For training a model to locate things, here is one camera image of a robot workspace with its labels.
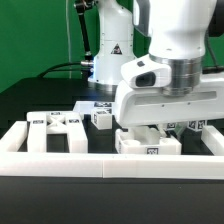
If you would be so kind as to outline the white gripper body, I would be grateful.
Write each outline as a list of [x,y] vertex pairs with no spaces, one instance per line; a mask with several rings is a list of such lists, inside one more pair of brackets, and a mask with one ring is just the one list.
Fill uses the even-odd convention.
[[158,88],[118,85],[114,102],[116,122],[124,128],[142,125],[224,118],[224,74],[202,75],[193,92],[182,97],[163,95]]

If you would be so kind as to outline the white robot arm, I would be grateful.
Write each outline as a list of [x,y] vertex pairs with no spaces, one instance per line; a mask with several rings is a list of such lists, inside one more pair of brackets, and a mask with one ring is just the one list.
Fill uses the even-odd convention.
[[84,36],[87,80],[116,91],[114,116],[123,127],[224,118],[224,72],[202,70],[205,40],[224,0],[76,0],[100,16],[100,51]]

